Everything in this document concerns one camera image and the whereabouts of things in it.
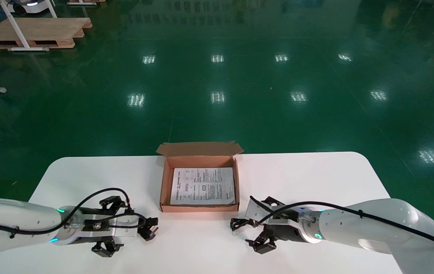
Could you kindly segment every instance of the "white table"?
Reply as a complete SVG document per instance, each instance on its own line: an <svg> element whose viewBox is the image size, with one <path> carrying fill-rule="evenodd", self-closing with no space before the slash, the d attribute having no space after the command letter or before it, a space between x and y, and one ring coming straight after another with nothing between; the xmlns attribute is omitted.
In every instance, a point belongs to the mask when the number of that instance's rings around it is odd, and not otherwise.
<svg viewBox="0 0 434 274"><path fill-rule="evenodd" d="M92 253L89 244L49 243L0 253L0 274L399 274L391 255L322 241L278 241L265 255L244 239L261 229L248 227L233 235L232 217L242 217L249 195L272 196L284 203L327 201L351 205L388 198L368 160L353 152L240 155L240 210L236 213L162 213L158 201L164 158L126 156L62 158L50 165L29 200L50 207L76 205L89 194L120 187L147 217L160 219L153 241L124 238L124 250L112 258ZM105 193L86 206L98 207Z"/></svg>
<svg viewBox="0 0 434 274"><path fill-rule="evenodd" d="M45 0L48 4L49 12L51 13L51 16L53 18L57 18L55 9L53 8L53 5L51 3L51 0ZM21 29L16 23L16 20L14 17L12 17L12 14L10 14L10 11L7 8L7 4L5 3L5 0L0 0L0 5L2 7L2 10L4 11L5 15L7 16L7 19L9 20L10 24L12 25L12 28L17 34L17 37L19 37L19 40L22 43L22 47L12 47L8 49L8 51L48 51L49 49L46 47L31 47L26 40L26 37L24 34L22 34Z"/></svg>

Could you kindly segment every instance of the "box flap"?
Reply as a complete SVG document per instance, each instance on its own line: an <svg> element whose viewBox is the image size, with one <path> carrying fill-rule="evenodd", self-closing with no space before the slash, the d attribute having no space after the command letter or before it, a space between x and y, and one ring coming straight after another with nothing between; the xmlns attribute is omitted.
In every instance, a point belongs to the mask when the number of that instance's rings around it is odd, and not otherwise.
<svg viewBox="0 0 434 274"><path fill-rule="evenodd" d="M243 151L243 148L234 141L163 143L156 150L157 153L166 157L190 155L232 156Z"/></svg>

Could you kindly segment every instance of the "open cardboard box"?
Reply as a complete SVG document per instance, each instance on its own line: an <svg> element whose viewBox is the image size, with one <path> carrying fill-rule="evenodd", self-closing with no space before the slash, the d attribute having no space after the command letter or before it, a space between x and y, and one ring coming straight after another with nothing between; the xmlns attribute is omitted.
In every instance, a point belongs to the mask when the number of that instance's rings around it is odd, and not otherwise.
<svg viewBox="0 0 434 274"><path fill-rule="evenodd" d="M163 143L157 153L166 156L161 183L160 207L162 212L222 212L239 210L239 173L234 155L243 152L232 142ZM236 200L227 205L170 205L175 168L232 167Z"/></svg>

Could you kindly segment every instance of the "white robotic arm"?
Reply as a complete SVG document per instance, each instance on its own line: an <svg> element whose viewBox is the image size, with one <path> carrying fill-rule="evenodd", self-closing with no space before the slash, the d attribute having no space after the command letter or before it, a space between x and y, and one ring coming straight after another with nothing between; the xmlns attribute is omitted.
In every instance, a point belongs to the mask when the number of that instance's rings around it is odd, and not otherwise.
<svg viewBox="0 0 434 274"><path fill-rule="evenodd" d="M272 214L281 208L284 210ZM263 224L260 236L255 241L247 240L258 253L275 249L276 240L308 243L327 240L391 254L404 274L434 273L434 241L424 237L434 238L434 221L430 217L398 199L366 201L343 209L285 208L270 197L262 202L252 198L246 219L232 219L231 229ZM395 227L367 215L399 225Z"/></svg>
<svg viewBox="0 0 434 274"><path fill-rule="evenodd" d="M111 190L122 191L116 188L97 191L77 206L58 209L0 199L0 251L48 242L55 245L91 242L95 243L93 252L112 257L123 246L120 237L139 234L146 241L153 239L158 218L134 213L124 191L126 203L119 196L111 196L100 201L100 209L81 207L96 194Z"/></svg>

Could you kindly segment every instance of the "wooden pallet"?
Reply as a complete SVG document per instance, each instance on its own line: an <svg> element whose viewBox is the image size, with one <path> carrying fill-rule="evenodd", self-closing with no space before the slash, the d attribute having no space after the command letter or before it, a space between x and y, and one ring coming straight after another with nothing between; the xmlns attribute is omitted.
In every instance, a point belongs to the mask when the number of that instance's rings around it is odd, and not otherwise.
<svg viewBox="0 0 434 274"><path fill-rule="evenodd" d="M73 48L73 38L85 36L83 29L91 28L90 18L16 18L31 47ZM10 22L0 23L0 49L22 47Z"/></svg>

